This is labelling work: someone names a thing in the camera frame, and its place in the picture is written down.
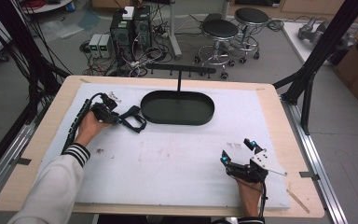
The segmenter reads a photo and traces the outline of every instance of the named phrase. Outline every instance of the striped cuff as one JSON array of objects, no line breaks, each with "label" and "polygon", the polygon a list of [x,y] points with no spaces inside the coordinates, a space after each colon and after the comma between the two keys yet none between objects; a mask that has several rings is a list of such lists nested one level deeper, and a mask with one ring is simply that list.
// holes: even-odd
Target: striped cuff
[{"label": "striped cuff", "polygon": [[78,143],[73,143],[62,153],[62,155],[71,155],[75,157],[81,167],[83,167],[86,164],[86,161],[90,159],[89,151]]},{"label": "striped cuff", "polygon": [[238,218],[238,224],[264,224],[263,217],[240,217]]}]

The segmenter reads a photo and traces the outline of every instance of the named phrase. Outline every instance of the floor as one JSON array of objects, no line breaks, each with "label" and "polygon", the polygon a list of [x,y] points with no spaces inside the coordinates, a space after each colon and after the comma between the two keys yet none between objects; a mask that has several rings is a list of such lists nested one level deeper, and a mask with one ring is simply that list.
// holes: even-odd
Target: floor
[{"label": "floor", "polygon": [[[84,31],[69,38],[54,39],[52,37],[48,42],[51,49],[73,74],[82,74],[88,68],[87,59],[78,50],[79,46],[89,40],[92,34],[108,32],[110,26],[110,14],[94,14],[88,4],[79,4],[76,12],[73,13],[59,9],[39,15],[38,18],[41,23],[62,21],[64,26],[77,24],[85,28]],[[180,27],[181,29],[176,33],[200,32],[199,24],[191,17],[178,18],[176,29]],[[231,51],[237,61],[235,66],[227,68],[229,77],[225,81],[272,84],[292,75],[301,67],[302,61],[296,55],[283,31],[273,32],[266,28],[256,37],[262,48],[260,59],[250,58],[246,64],[240,64],[238,59],[241,54]],[[177,39],[184,56],[181,60],[171,61],[171,63],[191,65],[194,63],[194,55],[198,48],[207,42],[212,43],[202,35],[178,35]],[[41,46],[39,39],[35,42]],[[348,222],[358,223],[358,100],[338,79],[333,69],[332,66],[324,65],[314,80],[310,109],[310,135]],[[196,74],[192,77],[184,75],[184,78],[221,81],[221,70],[217,70],[217,73],[211,75],[210,79]],[[145,77],[176,78],[176,75],[170,76],[169,73],[162,72],[155,72],[152,75],[149,72]],[[27,81],[12,61],[0,62],[0,140],[26,106],[27,88]],[[287,87],[282,87],[278,89],[278,93],[284,93],[286,90]],[[13,214],[0,212],[0,223],[7,222]],[[91,222],[92,215],[73,214],[69,223]],[[331,220],[326,214],[320,219],[267,217],[267,222],[331,223]]]}]

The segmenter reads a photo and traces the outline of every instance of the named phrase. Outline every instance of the stool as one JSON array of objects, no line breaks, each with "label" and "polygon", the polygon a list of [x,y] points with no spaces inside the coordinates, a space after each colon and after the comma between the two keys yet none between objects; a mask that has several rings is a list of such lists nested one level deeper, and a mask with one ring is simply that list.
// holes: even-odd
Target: stool
[{"label": "stool", "polygon": [[243,7],[235,11],[234,17],[235,20],[242,25],[242,27],[244,26],[242,32],[238,34],[235,40],[230,43],[232,47],[245,51],[245,56],[240,58],[240,63],[246,63],[248,51],[255,50],[254,58],[259,59],[260,47],[257,40],[252,37],[252,34],[254,29],[258,29],[259,27],[263,27],[267,24],[269,16],[259,9]]},{"label": "stool", "polygon": [[195,62],[202,62],[202,66],[207,64],[222,65],[223,72],[221,78],[228,78],[225,64],[234,66],[234,61],[231,59],[231,55],[228,50],[220,46],[222,42],[230,41],[237,33],[238,28],[236,25],[229,21],[224,20],[207,20],[202,24],[201,31],[205,36],[208,36],[214,40],[214,45],[207,45],[200,48],[198,54],[195,56]]}]

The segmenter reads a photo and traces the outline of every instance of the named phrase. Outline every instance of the table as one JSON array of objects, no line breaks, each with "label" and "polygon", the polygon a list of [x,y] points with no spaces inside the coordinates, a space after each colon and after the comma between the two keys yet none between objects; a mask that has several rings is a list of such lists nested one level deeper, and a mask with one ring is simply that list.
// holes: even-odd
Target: table
[{"label": "table", "polygon": [[[173,79],[126,78],[126,77],[68,77],[51,104],[46,116],[40,123],[33,139],[22,154],[32,162],[29,165],[17,165],[0,193],[0,211],[18,211],[27,196],[40,162],[50,145],[62,119],[76,96],[82,83],[104,83],[118,85],[176,87]],[[256,91],[269,129],[269,136],[275,153],[288,171],[284,181],[292,207],[287,210],[267,210],[266,217],[322,217],[324,210],[318,193],[310,178],[302,178],[299,172],[307,171],[307,166],[298,149],[296,139],[286,118],[277,92],[269,84],[231,83],[216,81],[183,80],[182,87],[211,88]],[[116,213],[148,214],[173,216],[217,216],[239,217],[240,208],[195,207],[195,206],[159,206],[159,205],[123,205],[77,203],[74,212],[80,213]]]}]

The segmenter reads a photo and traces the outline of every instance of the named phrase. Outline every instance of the oval tray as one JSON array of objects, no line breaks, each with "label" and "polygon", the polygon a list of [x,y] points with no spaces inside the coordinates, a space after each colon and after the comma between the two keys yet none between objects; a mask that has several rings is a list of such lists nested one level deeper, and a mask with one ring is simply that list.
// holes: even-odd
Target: oval tray
[{"label": "oval tray", "polygon": [[158,124],[202,125],[214,112],[213,100],[194,91],[152,91],[141,101],[144,118]]}]

